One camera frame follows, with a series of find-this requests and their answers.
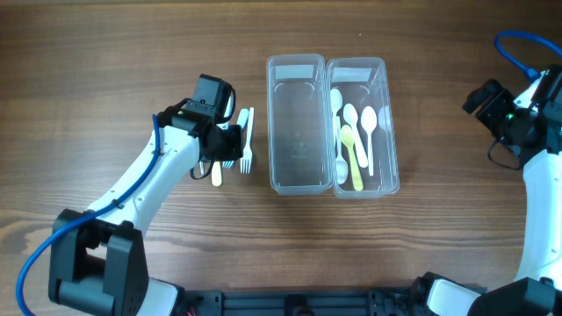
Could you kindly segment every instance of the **yellow spoon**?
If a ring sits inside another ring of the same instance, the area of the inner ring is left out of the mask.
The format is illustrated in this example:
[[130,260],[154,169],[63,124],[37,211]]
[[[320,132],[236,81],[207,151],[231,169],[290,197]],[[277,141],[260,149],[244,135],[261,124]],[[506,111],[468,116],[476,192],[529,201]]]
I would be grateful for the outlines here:
[[357,165],[357,159],[355,153],[353,152],[353,131],[349,125],[342,126],[342,144],[348,149],[349,152],[349,168],[351,169],[351,180],[353,180],[353,189],[363,190],[363,180],[361,180],[361,174],[359,173],[359,166]]

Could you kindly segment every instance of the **plastic fork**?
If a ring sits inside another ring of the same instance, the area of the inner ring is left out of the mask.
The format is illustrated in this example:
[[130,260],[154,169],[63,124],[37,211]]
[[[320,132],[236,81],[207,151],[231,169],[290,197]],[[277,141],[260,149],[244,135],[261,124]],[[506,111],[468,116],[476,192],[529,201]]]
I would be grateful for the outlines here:
[[[248,123],[248,116],[249,116],[248,109],[241,109],[240,113],[238,114],[238,120],[236,121],[236,125],[241,127],[242,135],[244,132],[244,128],[246,127],[246,123]],[[232,167],[234,167],[234,163],[235,161],[222,162],[222,168],[231,169]]]
[[248,130],[246,132],[246,146],[244,147],[244,156],[240,160],[240,172],[248,174],[252,169],[252,149],[250,141],[252,140],[252,129],[254,128],[254,108],[249,108]]

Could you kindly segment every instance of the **wooden table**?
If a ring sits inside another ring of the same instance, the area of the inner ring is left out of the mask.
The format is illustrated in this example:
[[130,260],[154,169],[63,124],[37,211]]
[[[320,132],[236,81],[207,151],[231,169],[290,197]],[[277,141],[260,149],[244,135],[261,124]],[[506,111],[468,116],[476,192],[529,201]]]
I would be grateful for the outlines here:
[[[461,105],[490,77],[526,88],[494,34],[561,43],[560,10],[560,1],[429,0],[0,8],[0,315],[18,314],[18,272],[55,217],[108,190],[146,144],[150,114],[189,97],[201,73],[256,108],[253,172],[228,170],[219,188],[180,182],[145,240],[152,277],[223,291],[405,285],[428,270],[509,283],[522,252],[522,173],[487,160],[492,137]],[[521,41],[506,47],[537,68],[559,61]],[[265,62],[300,53],[385,60],[395,196],[280,197],[270,187]],[[48,258],[27,278],[27,302],[74,314],[47,299]]]

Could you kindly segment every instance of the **blue tube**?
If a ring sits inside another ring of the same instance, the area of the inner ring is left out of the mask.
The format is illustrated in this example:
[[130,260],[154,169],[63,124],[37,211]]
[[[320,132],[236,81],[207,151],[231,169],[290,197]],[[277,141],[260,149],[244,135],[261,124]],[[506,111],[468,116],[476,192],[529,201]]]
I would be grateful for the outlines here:
[[547,40],[543,37],[540,37],[538,35],[535,35],[535,34],[532,34],[532,33],[529,33],[529,32],[522,32],[522,31],[503,31],[503,32],[499,32],[494,38],[495,49],[497,49],[498,52],[503,57],[505,57],[508,61],[511,61],[511,63],[513,63],[516,67],[518,67],[523,72],[525,77],[527,77],[527,79],[529,79],[531,82],[534,82],[536,79],[540,78],[541,75],[535,69],[523,65],[520,61],[518,61],[513,56],[508,54],[508,52],[506,52],[505,49],[503,49],[503,47],[500,45],[500,39],[502,37],[512,37],[512,38],[518,38],[518,39],[524,39],[524,40],[532,40],[532,41],[535,41],[536,43],[539,43],[539,44],[541,44],[545,47],[550,48],[550,50],[552,50],[558,56],[562,57],[562,48],[560,48],[559,46],[557,46],[553,42],[551,42],[551,41],[549,41],[549,40]]
[[[133,185],[129,188],[129,190],[125,191],[125,193],[123,193],[123,195],[121,195],[119,198],[117,198],[117,202],[118,202],[117,205],[119,205],[119,204],[123,203],[125,200],[127,200],[131,196],[131,194],[133,194],[133,192],[135,192],[141,186],[141,184],[147,179],[148,175],[150,175],[150,172],[155,167],[156,162],[158,161],[158,157],[160,156],[160,127],[159,127],[158,118],[156,117],[156,115],[152,116],[152,121],[153,121],[154,126],[155,126],[155,138],[156,138],[156,140],[155,140],[155,151],[154,151],[154,155],[152,156],[152,160],[150,161],[150,163],[148,164],[147,168],[142,173],[142,175],[140,175],[139,179],[137,179],[137,181],[135,183],[133,183]],[[27,276],[27,272],[29,272],[29,269],[35,263],[37,258],[39,258],[39,256],[43,253],[43,251],[45,251],[45,249],[47,249],[55,241],[60,239],[62,236],[64,236],[69,231],[78,228],[79,226],[83,225],[84,223],[86,223],[90,220],[93,220],[96,217],[113,210],[114,208],[115,208],[114,204],[109,204],[99,211],[90,213],[86,216],[81,217],[80,219],[76,219],[76,220],[68,223],[66,226],[64,226],[63,228],[54,232],[52,235],[49,236],[49,238],[47,238],[45,241],[43,241],[43,243],[37,248],[37,250],[35,250],[33,252],[33,254],[29,257],[29,259],[27,259],[27,262],[25,262],[24,267],[19,272],[18,283],[16,284],[16,300],[18,301],[19,309],[22,311],[22,313],[24,315],[33,316],[32,311],[27,307],[27,304],[25,303],[24,282],[25,282],[25,277]]]

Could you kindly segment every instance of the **divided container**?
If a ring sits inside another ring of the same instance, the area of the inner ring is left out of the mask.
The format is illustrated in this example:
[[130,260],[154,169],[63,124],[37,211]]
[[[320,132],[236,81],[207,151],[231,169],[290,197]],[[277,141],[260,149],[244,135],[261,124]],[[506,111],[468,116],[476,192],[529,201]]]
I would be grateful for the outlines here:
[[[374,174],[359,168],[364,189],[355,191],[349,170],[345,183],[335,180],[336,145],[330,90],[337,88],[343,107],[357,110],[357,129],[367,150],[361,114],[371,106],[378,125],[372,133]],[[314,195],[334,187],[338,198],[380,198],[400,188],[393,119],[385,63],[379,58],[343,58],[326,65],[318,54],[272,56],[267,60],[268,131],[271,187],[280,195]]]

